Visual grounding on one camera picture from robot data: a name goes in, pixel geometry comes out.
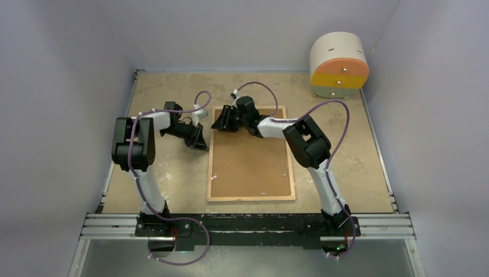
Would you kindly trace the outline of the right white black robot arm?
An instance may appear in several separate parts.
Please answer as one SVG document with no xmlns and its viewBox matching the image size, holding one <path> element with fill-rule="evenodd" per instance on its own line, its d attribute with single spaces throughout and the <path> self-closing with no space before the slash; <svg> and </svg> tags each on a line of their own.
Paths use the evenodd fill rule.
<svg viewBox="0 0 489 277">
<path fill-rule="evenodd" d="M 243 96 L 237 98 L 234 105 L 225 105 L 211 128 L 232 133 L 245 128 L 255 137 L 285 140 L 295 160 L 308 170 L 313 179 L 321 201 L 325 230 L 337 235 L 346 228 L 347 222 L 355 223 L 331 168 L 336 152 L 309 113 L 294 119 L 262 115 L 253 99 Z"/>
</svg>

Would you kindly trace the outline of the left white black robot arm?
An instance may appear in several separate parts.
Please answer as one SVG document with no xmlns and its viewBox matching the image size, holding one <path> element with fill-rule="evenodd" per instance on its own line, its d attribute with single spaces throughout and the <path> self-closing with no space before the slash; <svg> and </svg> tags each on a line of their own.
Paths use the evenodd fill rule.
<svg viewBox="0 0 489 277">
<path fill-rule="evenodd" d="M 137 232 L 153 231 L 158 236 L 164 236 L 178 225 L 160 193 L 152 167 L 156 159 L 155 134 L 182 139 L 191 149 L 209 149 L 200 124 L 208 112 L 194 104 L 189 111 L 188 123 L 181 119 L 183 113 L 185 111 L 176 102 L 165 102 L 162 109 L 152 109 L 135 117 L 119 117 L 115 121 L 111 157 L 114 164 L 129 174 L 137 187 L 142 202 Z"/>
</svg>

